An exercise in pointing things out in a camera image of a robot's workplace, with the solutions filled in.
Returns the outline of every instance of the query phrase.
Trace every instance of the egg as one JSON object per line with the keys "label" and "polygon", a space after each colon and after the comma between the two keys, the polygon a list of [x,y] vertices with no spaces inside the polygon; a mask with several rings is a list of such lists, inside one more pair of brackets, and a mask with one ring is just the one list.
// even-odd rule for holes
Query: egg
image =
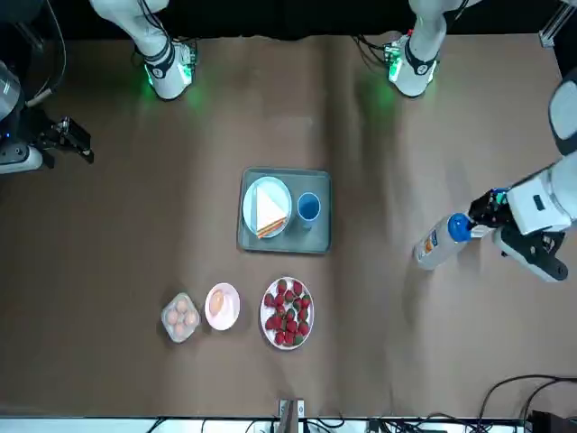
{"label": "egg", "polygon": [[184,323],[187,327],[192,327],[197,323],[197,313],[194,311],[189,311],[184,317]]}
{"label": "egg", "polygon": [[224,294],[222,290],[217,290],[213,293],[213,296],[210,298],[210,303],[208,304],[208,310],[210,314],[216,316],[220,310],[222,309],[224,304]]}
{"label": "egg", "polygon": [[174,327],[174,334],[176,336],[184,336],[184,325],[181,323],[177,323]]}
{"label": "egg", "polygon": [[169,325],[174,326],[179,321],[179,314],[174,309],[172,309],[166,315],[166,320],[167,320],[167,322],[169,322]]}
{"label": "egg", "polygon": [[187,302],[186,302],[185,300],[183,300],[183,299],[180,299],[180,300],[177,302],[177,311],[178,311],[179,313],[185,313],[185,312],[187,311],[187,309],[188,309]]}

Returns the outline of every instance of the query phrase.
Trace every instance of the blue bottle cap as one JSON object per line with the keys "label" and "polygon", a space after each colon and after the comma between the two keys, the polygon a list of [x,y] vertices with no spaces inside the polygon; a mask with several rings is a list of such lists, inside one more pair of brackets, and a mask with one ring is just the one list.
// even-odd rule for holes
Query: blue bottle cap
{"label": "blue bottle cap", "polygon": [[449,235],[455,242],[467,242],[471,240],[471,230],[467,228],[469,218],[465,214],[453,214],[447,223]]}

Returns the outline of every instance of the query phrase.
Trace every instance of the plastic egg container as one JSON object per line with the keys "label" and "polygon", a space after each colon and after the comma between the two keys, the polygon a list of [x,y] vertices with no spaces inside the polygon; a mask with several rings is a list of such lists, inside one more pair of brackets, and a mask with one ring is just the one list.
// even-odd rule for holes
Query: plastic egg container
{"label": "plastic egg container", "polygon": [[182,343],[189,338],[198,324],[200,315],[186,293],[179,293],[161,313],[162,325],[175,343]]}

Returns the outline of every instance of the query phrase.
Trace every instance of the black background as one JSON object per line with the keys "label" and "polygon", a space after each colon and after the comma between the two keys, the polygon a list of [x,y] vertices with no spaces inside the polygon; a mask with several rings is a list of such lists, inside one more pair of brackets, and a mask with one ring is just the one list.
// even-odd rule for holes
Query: black background
{"label": "black background", "polygon": [[[65,39],[127,38],[114,24],[101,19],[88,0],[52,0],[52,5]],[[559,5],[557,0],[484,0],[467,8],[450,33],[537,33]],[[415,21],[408,0],[170,0],[159,17],[173,36],[263,35],[283,40],[318,34],[406,32]],[[43,10],[34,25],[50,35],[48,22]],[[555,40],[563,74],[577,67],[576,43],[577,14]]]}

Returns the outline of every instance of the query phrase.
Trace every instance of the gray tray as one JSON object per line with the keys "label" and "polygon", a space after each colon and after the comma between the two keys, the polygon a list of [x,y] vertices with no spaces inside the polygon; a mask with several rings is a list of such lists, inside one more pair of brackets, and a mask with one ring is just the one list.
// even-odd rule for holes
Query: gray tray
{"label": "gray tray", "polygon": [[[273,176],[287,185],[292,197],[292,215],[287,227],[270,239],[259,239],[243,220],[244,193],[251,184],[263,176]],[[308,231],[298,224],[297,200],[303,192],[314,192],[321,200],[318,221]],[[238,245],[248,251],[275,253],[324,254],[331,246],[331,177],[325,171],[271,169],[254,167],[243,174],[241,200],[238,214]]]}

